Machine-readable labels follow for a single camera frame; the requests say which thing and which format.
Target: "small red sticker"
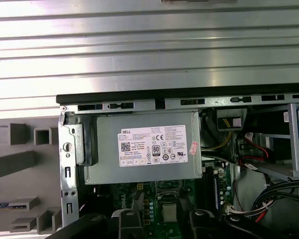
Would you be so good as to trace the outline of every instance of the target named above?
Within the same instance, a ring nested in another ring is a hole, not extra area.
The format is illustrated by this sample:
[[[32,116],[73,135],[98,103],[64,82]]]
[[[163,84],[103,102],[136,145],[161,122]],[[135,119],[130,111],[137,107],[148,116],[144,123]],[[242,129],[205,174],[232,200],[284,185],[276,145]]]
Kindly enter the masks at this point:
[[[195,155],[196,154],[196,151],[197,151],[197,148],[198,148],[198,143],[193,141],[191,143],[191,147],[190,147],[190,150],[189,150],[189,154],[191,155]]]

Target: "ce mark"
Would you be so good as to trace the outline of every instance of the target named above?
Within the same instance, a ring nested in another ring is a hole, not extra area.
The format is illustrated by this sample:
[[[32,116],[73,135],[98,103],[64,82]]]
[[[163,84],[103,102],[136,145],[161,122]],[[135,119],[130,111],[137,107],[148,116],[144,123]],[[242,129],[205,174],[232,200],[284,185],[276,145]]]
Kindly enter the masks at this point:
[[[157,135],[157,136],[156,136],[156,140],[159,140],[159,138],[160,138],[161,140],[164,140],[164,139],[163,139],[163,136],[164,136],[164,134],[162,134],[162,135]]]

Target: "screw hole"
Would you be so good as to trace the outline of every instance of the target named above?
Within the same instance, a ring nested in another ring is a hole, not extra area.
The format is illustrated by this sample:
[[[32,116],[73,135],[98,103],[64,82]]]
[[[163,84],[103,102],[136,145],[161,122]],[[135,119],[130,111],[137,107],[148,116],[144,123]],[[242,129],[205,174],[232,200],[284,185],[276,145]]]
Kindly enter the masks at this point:
[[[134,215],[134,212],[132,212],[132,211],[128,211],[128,212],[126,212],[126,215],[127,215],[127,216],[132,216],[132,215]]]
[[[71,143],[65,143],[65,144],[63,145],[63,149],[64,149],[65,152],[70,152],[70,151],[72,151],[73,146],[72,146]]]

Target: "metal frame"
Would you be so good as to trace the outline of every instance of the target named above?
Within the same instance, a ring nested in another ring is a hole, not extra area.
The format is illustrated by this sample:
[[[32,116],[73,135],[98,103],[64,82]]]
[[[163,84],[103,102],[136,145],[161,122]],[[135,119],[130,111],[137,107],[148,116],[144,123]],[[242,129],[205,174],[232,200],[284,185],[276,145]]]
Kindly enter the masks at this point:
[[[165,99],[165,110],[181,110],[181,109],[197,109],[197,108],[210,108],[210,107],[243,107],[243,106],[256,106],[256,105],[273,105],[273,104],[299,104],[299,98],[293,98],[294,95],[299,94],[279,94],[284,95],[284,100],[275,100],[275,101],[263,101],[263,96],[271,96],[275,94],[264,94],[264,95],[244,95],[244,96],[220,96],[220,97],[195,97],[195,98],[180,98],[180,99]],[[242,99],[244,97],[250,97],[251,102],[232,102],[233,98]],[[195,99],[204,99],[204,104],[197,105],[181,105],[182,100],[195,100]],[[134,103],[133,109],[109,109],[110,104],[121,104],[121,103]],[[78,105],[68,105],[61,106],[61,110],[65,113],[74,113],[74,114],[97,114],[97,113],[114,113],[114,112],[140,112],[140,111],[153,111],[155,110],[155,100],[134,100],[134,101],[114,101],[114,102],[97,102],[97,103],[85,103],[79,105],[93,105],[93,104],[103,104],[102,110],[89,110],[89,111],[79,111]],[[265,111],[274,111],[286,109],[286,106],[279,106],[277,109],[271,108],[273,110],[259,110],[254,111],[253,113],[260,113]]]
[[[196,98],[181,98],[181,99],[165,99],[165,110],[155,110],[155,100],[134,100],[134,101],[107,101],[97,103],[85,103],[79,105],[67,105],[60,106],[62,111],[59,121],[59,145],[60,145],[60,165],[61,165],[61,189],[62,189],[62,218],[63,226],[75,221],[79,218],[79,202],[78,202],[78,178],[76,175],[76,165],[84,161],[83,158],[83,144],[77,138],[82,138],[82,125],[72,124],[64,125],[65,114],[74,115],[88,115],[88,114],[114,114],[119,112],[134,113],[148,112],[153,114],[163,114],[170,111],[183,111],[183,110],[197,110],[203,108],[224,108],[224,107],[246,107],[256,105],[273,105],[281,104],[278,107],[271,107],[264,110],[258,110],[251,112],[261,113],[270,111],[288,111],[290,119],[290,135],[271,135],[260,134],[265,137],[280,137],[290,138],[291,146],[293,149],[292,165],[273,165],[273,164],[256,164],[258,170],[268,173],[272,176],[278,177],[283,180],[289,178],[299,178],[299,137],[298,137],[298,113],[297,107],[299,107],[299,98],[294,98],[294,94],[283,94],[284,100],[263,101],[263,95],[246,95],[246,96],[225,96],[225,97],[196,97]],[[251,102],[237,101],[244,97],[250,97]],[[204,99],[204,104],[199,105],[181,105],[182,100],[188,99]],[[120,105],[122,103],[133,103],[132,109],[111,109],[111,104]],[[102,104],[101,110],[82,110],[79,111],[79,106]],[[64,148],[65,143],[72,144],[72,150],[67,151]],[[71,178],[65,177],[65,172],[68,168],[71,170]]]
[[[67,226],[79,219],[78,178],[76,158],[75,132],[80,125],[64,125],[64,113],[59,120],[59,151],[60,151],[60,179],[61,179],[61,204],[62,222]]]

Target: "metal bracket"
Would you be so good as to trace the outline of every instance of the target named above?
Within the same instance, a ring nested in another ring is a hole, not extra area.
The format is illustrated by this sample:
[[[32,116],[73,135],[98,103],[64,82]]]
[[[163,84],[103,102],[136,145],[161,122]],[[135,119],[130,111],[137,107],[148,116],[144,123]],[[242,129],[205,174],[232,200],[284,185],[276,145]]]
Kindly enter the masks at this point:
[[[296,104],[288,105],[291,154],[293,159],[294,177],[299,177],[299,133]]]
[[[59,122],[64,122],[63,115],[64,113],[61,114]],[[76,152],[75,132],[79,131],[80,127],[79,124],[59,124],[61,203],[64,227],[79,219],[76,157],[81,154]]]

